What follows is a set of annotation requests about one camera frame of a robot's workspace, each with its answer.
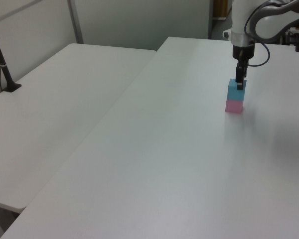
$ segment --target block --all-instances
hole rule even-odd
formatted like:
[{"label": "block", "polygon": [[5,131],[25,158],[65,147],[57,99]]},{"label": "block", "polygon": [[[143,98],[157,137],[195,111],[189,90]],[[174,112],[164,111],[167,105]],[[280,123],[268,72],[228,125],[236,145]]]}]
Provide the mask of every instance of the block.
[{"label": "block", "polygon": [[228,85],[227,99],[235,100],[235,101],[243,101],[244,97],[245,97],[246,84],[247,84],[247,81],[244,81],[244,89],[238,90],[236,80],[230,79],[229,85]]},{"label": "block", "polygon": [[226,112],[240,114],[243,111],[243,101],[228,100],[226,102]]}]

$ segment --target white table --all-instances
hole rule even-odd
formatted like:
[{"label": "white table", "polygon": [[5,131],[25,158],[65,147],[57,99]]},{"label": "white table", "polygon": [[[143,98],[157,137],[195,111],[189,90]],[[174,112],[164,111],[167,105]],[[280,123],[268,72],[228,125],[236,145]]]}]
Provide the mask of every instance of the white table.
[{"label": "white table", "polygon": [[0,94],[0,207],[21,212],[154,51],[71,44]]},{"label": "white table", "polygon": [[169,38],[3,239],[299,239],[299,53],[269,49],[235,115],[231,43]]}]

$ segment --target white wall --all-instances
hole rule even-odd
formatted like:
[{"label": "white wall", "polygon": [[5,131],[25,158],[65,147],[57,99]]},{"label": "white wall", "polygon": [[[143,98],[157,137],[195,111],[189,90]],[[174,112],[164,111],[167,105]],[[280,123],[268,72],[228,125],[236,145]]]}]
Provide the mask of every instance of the white wall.
[{"label": "white wall", "polygon": [[66,0],[43,0],[0,21],[0,47],[14,81],[75,42]]},{"label": "white wall", "polygon": [[169,36],[207,38],[210,0],[72,0],[85,44],[158,50]]}]

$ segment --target pink block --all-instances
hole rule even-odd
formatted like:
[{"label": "pink block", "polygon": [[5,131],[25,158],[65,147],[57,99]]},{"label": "pink block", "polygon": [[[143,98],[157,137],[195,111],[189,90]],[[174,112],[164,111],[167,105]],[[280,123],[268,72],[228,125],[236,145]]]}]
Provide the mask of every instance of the pink block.
[{"label": "pink block", "polygon": [[243,111],[243,101],[227,100],[226,112],[240,114]]}]

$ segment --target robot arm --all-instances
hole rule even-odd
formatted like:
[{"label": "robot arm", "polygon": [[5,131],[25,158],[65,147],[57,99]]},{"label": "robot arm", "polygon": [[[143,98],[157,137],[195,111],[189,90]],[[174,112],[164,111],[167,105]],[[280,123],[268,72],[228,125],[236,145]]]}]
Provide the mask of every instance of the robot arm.
[{"label": "robot arm", "polygon": [[231,30],[223,36],[233,44],[233,57],[238,60],[237,89],[242,90],[255,41],[275,41],[299,22],[299,0],[233,0],[232,19]]}]

